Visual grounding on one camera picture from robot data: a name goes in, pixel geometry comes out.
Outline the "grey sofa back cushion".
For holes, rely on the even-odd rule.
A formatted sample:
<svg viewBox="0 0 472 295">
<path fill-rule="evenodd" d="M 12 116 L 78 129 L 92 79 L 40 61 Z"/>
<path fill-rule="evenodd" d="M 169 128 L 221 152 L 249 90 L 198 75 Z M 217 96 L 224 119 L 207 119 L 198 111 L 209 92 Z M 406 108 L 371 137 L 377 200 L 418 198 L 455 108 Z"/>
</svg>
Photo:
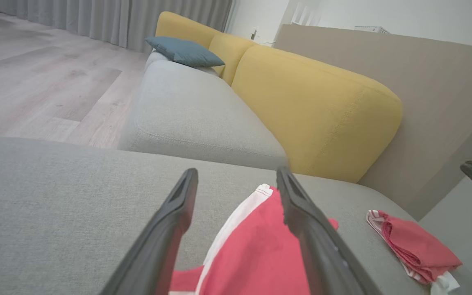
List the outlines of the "grey sofa back cushion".
<svg viewBox="0 0 472 295">
<path fill-rule="evenodd" d="M 472 181 L 461 172 L 463 163 L 451 161 L 427 183 L 435 204 L 419 224 L 462 261 L 453 275 L 461 286 L 459 294 L 472 295 Z"/>
</svg>

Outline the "taupe partition panel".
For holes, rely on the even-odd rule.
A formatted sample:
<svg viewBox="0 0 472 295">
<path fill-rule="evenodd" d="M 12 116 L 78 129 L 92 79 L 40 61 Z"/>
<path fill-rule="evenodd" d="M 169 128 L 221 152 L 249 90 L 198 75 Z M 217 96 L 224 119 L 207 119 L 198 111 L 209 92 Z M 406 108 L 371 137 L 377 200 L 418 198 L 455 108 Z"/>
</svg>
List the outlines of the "taupe partition panel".
<svg viewBox="0 0 472 295">
<path fill-rule="evenodd" d="M 472 45 L 283 25 L 274 47 L 372 78 L 401 100 L 395 138 L 360 183 L 421 220 L 472 160 Z"/>
</svg>

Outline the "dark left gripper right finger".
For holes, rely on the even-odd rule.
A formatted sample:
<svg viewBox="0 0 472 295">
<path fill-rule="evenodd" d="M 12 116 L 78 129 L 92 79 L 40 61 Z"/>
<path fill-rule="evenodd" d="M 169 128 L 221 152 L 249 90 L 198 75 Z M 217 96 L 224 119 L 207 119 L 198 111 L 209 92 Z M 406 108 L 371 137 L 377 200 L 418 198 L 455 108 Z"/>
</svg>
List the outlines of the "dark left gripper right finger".
<svg viewBox="0 0 472 295">
<path fill-rule="evenodd" d="M 284 223 L 298 239 L 311 295 L 382 295 L 287 167 L 277 169 Z"/>
</svg>

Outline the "large yellow sofa back cushion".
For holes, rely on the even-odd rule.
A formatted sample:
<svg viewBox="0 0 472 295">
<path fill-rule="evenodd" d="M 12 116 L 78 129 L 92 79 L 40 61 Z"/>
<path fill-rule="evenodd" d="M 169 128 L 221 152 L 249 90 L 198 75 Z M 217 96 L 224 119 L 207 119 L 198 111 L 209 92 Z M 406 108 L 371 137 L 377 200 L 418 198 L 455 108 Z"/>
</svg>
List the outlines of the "large yellow sofa back cushion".
<svg viewBox="0 0 472 295">
<path fill-rule="evenodd" d="M 231 88 L 302 175 L 358 183 L 403 117 L 401 100 L 380 82 L 264 45 L 244 53 Z"/>
</svg>

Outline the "red shorts with white stripe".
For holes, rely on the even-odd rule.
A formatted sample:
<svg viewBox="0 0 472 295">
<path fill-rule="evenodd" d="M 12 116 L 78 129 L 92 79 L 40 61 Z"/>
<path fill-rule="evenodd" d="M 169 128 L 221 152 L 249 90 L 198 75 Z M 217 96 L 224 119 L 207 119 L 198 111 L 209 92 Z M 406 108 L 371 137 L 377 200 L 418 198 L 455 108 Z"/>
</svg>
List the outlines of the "red shorts with white stripe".
<svg viewBox="0 0 472 295">
<path fill-rule="evenodd" d="M 310 295 L 279 191 L 258 186 L 231 213 L 203 264 L 173 272 L 168 295 Z"/>
</svg>

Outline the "red white number 23 jersey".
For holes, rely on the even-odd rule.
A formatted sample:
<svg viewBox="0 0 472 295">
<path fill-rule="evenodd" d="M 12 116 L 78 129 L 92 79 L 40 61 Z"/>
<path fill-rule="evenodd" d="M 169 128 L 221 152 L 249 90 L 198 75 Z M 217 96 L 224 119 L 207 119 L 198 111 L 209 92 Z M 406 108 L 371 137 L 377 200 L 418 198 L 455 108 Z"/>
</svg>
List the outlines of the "red white number 23 jersey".
<svg viewBox="0 0 472 295">
<path fill-rule="evenodd" d="M 451 274 L 460 259 L 418 223 L 381 210 L 368 210 L 366 221 L 391 248 L 406 274 L 430 287 L 430 295 L 450 295 L 461 286 Z"/>
</svg>

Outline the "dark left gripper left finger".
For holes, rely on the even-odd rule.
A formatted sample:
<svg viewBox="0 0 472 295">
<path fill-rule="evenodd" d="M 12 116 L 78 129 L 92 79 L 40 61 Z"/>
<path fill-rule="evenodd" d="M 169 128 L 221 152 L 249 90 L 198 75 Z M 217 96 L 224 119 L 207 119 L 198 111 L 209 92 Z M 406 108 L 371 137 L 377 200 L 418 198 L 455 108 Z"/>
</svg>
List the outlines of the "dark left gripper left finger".
<svg viewBox="0 0 472 295">
<path fill-rule="evenodd" d="M 181 239 L 195 207 L 198 170 L 185 170 L 100 295 L 168 295 Z"/>
</svg>

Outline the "large grey sofa chaise seat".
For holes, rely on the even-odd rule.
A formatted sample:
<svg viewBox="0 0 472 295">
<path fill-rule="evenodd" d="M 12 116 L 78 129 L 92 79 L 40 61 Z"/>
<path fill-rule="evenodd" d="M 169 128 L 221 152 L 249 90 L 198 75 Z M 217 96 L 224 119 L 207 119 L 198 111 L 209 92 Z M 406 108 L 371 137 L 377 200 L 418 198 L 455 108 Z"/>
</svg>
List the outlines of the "large grey sofa chaise seat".
<svg viewBox="0 0 472 295">
<path fill-rule="evenodd" d="M 286 165 L 0 138 L 0 295 L 98 295 L 189 168 L 198 192 L 176 267 L 201 268 L 231 213 Z"/>
</svg>

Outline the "long yellow sofa back cushion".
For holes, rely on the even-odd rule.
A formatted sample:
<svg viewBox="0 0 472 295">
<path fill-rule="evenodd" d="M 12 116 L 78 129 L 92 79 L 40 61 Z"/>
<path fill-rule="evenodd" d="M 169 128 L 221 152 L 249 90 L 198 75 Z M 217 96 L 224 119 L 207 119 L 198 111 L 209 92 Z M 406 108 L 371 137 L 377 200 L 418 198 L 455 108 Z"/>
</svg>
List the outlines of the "long yellow sofa back cushion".
<svg viewBox="0 0 472 295">
<path fill-rule="evenodd" d="M 189 18 L 170 11 L 164 11 L 159 15 L 155 36 L 194 41 L 208 49 L 212 39 L 217 35 L 221 35 L 221 33 Z"/>
</svg>

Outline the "white grille appliance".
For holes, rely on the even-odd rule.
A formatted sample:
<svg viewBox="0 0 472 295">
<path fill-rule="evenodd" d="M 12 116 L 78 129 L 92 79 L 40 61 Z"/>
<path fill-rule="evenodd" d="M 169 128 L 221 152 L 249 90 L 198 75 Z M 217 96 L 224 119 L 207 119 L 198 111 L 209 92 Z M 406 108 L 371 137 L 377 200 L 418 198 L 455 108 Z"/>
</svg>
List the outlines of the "white grille appliance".
<svg viewBox="0 0 472 295">
<path fill-rule="evenodd" d="M 376 32 L 381 34 L 391 34 L 381 26 L 354 26 L 354 30 L 363 31 L 363 32 Z"/>
</svg>

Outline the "blue grey throw pillow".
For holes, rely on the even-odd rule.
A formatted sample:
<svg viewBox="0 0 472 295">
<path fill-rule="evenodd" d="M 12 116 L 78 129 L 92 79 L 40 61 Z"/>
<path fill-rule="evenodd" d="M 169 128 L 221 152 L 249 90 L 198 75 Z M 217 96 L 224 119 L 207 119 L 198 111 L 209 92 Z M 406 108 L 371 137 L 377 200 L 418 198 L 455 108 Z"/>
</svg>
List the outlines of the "blue grey throw pillow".
<svg viewBox="0 0 472 295">
<path fill-rule="evenodd" d="M 197 42 L 168 36 L 152 36 L 145 39 L 156 52 L 170 61 L 189 67 L 224 66 L 225 62 Z"/>
</svg>

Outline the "grey pleated curtain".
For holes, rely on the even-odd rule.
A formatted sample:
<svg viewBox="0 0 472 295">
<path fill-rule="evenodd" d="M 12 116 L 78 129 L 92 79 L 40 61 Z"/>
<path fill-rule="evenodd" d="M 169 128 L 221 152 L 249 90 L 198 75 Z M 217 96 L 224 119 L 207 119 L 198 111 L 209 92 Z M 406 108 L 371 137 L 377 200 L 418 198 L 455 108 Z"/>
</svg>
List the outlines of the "grey pleated curtain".
<svg viewBox="0 0 472 295">
<path fill-rule="evenodd" d="M 223 31 L 234 0 L 0 0 L 0 12 L 148 52 L 159 15 L 172 12 Z"/>
</svg>

